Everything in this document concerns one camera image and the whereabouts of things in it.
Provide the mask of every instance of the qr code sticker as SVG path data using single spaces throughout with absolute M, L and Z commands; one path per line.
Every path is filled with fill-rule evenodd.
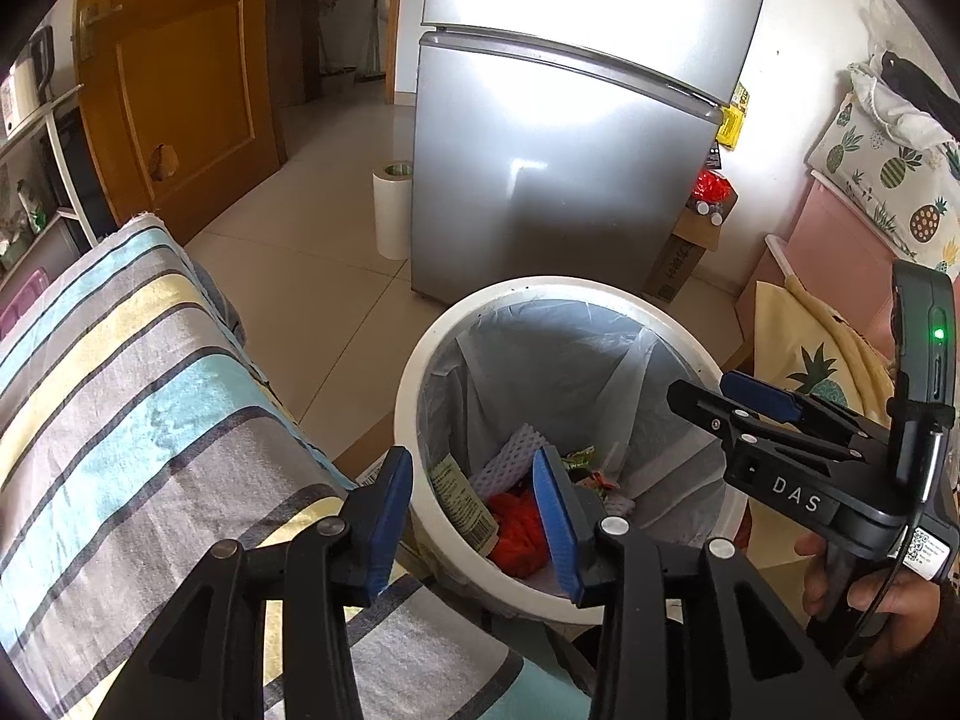
M 910 549 L 907 550 L 905 562 L 918 562 L 923 555 L 923 548 L 930 541 L 925 531 L 917 530 L 913 533 L 913 541 L 910 542 Z
M 949 546 L 923 528 L 918 528 L 910 540 L 904 565 L 920 574 L 923 579 L 931 580 L 940 573 L 949 557 Z

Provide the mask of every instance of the yellow package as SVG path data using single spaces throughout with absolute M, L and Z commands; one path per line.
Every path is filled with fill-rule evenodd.
M 499 525 L 490 510 L 474 493 L 453 455 L 448 455 L 430 471 L 430 483 L 440 508 L 464 541 L 481 557 L 496 546 Z
M 750 94 L 743 84 L 737 81 L 736 89 L 733 90 L 733 99 L 730 105 L 723 109 L 723 124 L 720 125 L 720 131 L 717 133 L 717 143 L 726 146 L 730 151 L 736 148 L 736 142 L 740 138 L 743 119 L 747 118 L 747 105 L 749 103 Z

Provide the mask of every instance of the pineapple print fabric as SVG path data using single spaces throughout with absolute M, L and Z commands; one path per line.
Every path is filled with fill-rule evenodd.
M 904 105 L 912 107 L 906 100 Z M 856 92 L 848 94 L 809 165 L 853 200 L 904 259 L 957 279 L 960 148 L 946 132 L 944 143 L 932 148 L 895 143 L 890 133 L 899 130 L 878 116 Z M 811 360 L 816 349 L 808 347 Z
M 820 397 L 889 424 L 893 395 L 886 361 L 796 276 L 786 289 L 757 282 L 754 375 L 783 389 Z

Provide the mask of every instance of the plastic bin liner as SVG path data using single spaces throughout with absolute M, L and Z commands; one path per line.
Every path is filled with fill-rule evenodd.
M 669 344 L 610 309 L 555 299 L 492 309 L 436 357 L 419 442 L 428 468 L 449 453 L 467 476 L 525 422 L 562 455 L 593 445 L 637 501 L 635 524 L 699 546 L 723 503 L 725 460 L 719 440 L 667 405 L 680 378 L 699 383 Z

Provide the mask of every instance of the paper towel roll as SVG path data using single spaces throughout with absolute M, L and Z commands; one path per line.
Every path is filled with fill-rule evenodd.
M 414 166 L 394 162 L 373 171 L 373 215 L 376 250 L 388 260 L 410 256 L 410 193 Z

